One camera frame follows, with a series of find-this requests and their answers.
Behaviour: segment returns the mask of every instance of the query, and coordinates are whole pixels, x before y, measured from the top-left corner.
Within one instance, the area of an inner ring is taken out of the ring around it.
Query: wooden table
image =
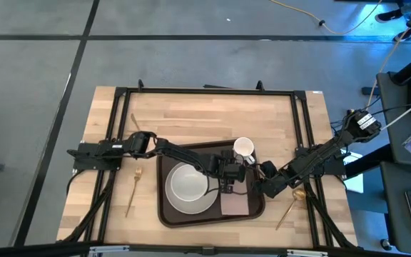
[[[115,87],[96,88],[83,133],[84,141],[97,143],[104,139],[114,91]],[[323,93],[308,91],[306,94],[315,142],[326,142],[332,134]],[[117,117],[120,117],[122,102],[123,98],[118,105]],[[298,110],[306,142],[300,103]],[[141,130],[153,131],[176,144],[246,136],[254,142],[259,162],[271,160],[277,167],[294,158],[297,146],[290,98],[287,96],[134,93],[130,97],[124,138],[137,131],[130,119],[131,114]],[[139,166],[143,169],[143,175],[128,218],[125,218],[134,173]],[[58,239],[67,237],[88,211],[95,181],[96,171],[85,171],[71,184]],[[334,176],[323,176],[323,188],[331,218],[347,239],[356,244],[343,185]],[[281,228],[275,230],[293,200],[291,188],[286,188],[274,199],[266,197],[266,207],[259,218],[187,228],[167,228],[161,224],[156,191],[156,158],[137,161],[124,158],[113,190],[105,242],[170,246],[313,247],[305,202],[297,202]],[[101,214],[98,213],[92,235],[95,239],[100,218]],[[318,214],[316,221],[320,242],[325,245],[323,225]]]

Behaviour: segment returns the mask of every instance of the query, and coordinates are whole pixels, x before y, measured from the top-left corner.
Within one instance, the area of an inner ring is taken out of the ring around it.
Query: concrete floor
[[[82,34],[92,2],[0,0],[0,34]],[[314,12],[338,31],[353,27],[375,6],[333,0],[284,2]],[[378,10],[396,8],[383,4]],[[404,26],[402,20],[378,24],[370,17],[351,36],[388,38]],[[303,14],[255,0],[101,1],[91,34],[328,35]],[[77,47],[78,41],[0,41],[0,162],[6,164],[0,173],[0,247],[10,244]],[[335,121],[346,109],[367,103],[360,87],[372,85],[392,47],[390,42],[347,39],[89,41],[26,243],[55,241],[73,163],[66,149],[76,148],[81,138],[95,86],[135,86],[143,79],[146,86],[249,89],[262,80],[267,89],[323,91],[330,120]],[[411,43],[401,44],[385,70],[396,71],[410,61]],[[385,134],[352,150],[366,154],[384,143]],[[385,224],[375,215],[353,211],[352,217],[359,244],[381,251],[376,242],[385,235],[372,228]]]

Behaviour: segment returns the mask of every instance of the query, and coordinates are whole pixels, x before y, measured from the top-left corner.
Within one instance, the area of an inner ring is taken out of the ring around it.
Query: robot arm
[[[299,186],[313,172],[316,166],[324,164],[337,150],[354,142],[368,142],[380,132],[381,124],[368,112],[358,110],[343,119],[343,127],[338,135],[323,145],[309,149],[302,156],[294,158],[284,167],[277,170],[271,161],[260,165],[264,178],[255,182],[254,188],[268,197],[274,198],[287,186]],[[150,140],[155,148],[147,151]],[[197,171],[212,178],[226,181],[245,179],[247,166],[236,163],[232,151],[222,151],[219,154],[199,154],[189,149],[177,146],[167,139],[158,138],[153,132],[139,131],[120,142],[100,142],[100,148],[94,153],[79,153],[68,150],[72,156],[80,158],[120,158],[129,154],[132,158],[152,158],[167,156],[192,165]]]

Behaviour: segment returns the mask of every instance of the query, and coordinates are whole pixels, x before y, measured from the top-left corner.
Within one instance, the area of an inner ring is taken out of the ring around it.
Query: white mug
[[[255,163],[255,159],[251,156],[254,150],[255,145],[253,145],[253,142],[249,138],[241,137],[234,141],[234,157],[238,159],[238,156],[242,156],[250,165]]]

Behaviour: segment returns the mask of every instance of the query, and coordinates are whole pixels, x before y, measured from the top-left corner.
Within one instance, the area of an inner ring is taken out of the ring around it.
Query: black desk
[[[407,104],[407,86],[394,84],[388,74],[378,74],[377,84],[380,87],[380,96],[384,109]],[[386,111],[386,123],[388,124],[393,121],[406,110],[406,108],[398,108]],[[402,142],[411,135],[411,114],[407,114],[398,122],[391,125],[387,130],[390,143],[346,165],[345,170],[347,177],[351,178],[370,168],[376,167],[381,161],[411,165],[411,153],[402,146]]]
[[[383,186],[388,205],[390,243],[411,253],[411,216],[405,192],[411,190],[411,166],[382,162]]]

